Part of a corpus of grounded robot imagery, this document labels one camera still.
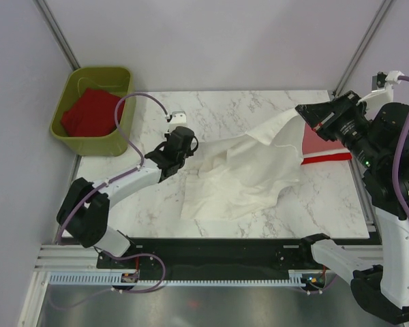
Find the white printed t-shirt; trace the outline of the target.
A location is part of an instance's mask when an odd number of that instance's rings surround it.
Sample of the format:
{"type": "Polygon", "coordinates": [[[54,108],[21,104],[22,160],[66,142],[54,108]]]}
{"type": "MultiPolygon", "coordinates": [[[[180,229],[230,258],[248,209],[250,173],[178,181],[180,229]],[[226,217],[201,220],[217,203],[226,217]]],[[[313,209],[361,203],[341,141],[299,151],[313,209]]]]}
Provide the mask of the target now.
{"type": "Polygon", "coordinates": [[[300,180],[305,121],[291,109],[235,138],[203,142],[185,165],[183,220],[235,220],[300,180]]]}

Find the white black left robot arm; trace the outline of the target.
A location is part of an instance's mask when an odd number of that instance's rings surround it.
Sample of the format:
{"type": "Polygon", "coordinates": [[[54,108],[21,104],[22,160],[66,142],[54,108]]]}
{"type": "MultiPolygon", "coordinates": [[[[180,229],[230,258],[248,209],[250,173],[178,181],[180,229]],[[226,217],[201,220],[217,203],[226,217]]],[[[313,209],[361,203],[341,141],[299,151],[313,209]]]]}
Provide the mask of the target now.
{"type": "Polygon", "coordinates": [[[136,252],[130,247],[131,242],[108,226],[110,209],[137,191],[175,175],[198,149],[192,147],[197,142],[191,129],[178,126],[137,167],[105,181],[73,181],[57,213],[57,239],[66,231],[84,248],[95,247],[111,254],[121,268],[133,265],[136,252]]]}

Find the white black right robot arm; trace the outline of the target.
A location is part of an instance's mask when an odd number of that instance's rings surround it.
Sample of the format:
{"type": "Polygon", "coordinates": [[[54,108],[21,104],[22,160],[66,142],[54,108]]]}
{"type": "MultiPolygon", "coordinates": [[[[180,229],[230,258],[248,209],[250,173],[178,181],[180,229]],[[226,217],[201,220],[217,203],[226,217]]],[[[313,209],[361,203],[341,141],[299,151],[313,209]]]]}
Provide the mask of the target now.
{"type": "Polygon", "coordinates": [[[326,141],[338,141],[364,167],[363,184],[380,228],[383,262],[356,258],[325,234],[301,240],[306,268],[330,268],[366,312],[409,322],[409,105],[388,102],[366,118],[367,103],[348,92],[329,102],[301,104],[297,113],[326,141]]]}

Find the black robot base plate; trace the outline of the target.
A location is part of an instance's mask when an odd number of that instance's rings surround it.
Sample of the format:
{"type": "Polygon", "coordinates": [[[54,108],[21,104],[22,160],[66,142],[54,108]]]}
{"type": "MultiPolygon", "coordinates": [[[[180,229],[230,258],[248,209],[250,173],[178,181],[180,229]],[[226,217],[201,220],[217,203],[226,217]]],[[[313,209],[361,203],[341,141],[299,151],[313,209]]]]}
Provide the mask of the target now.
{"type": "Polygon", "coordinates": [[[138,268],[142,280],[261,281],[290,270],[322,270],[299,239],[135,238],[122,261],[103,254],[98,268],[138,268]]]}

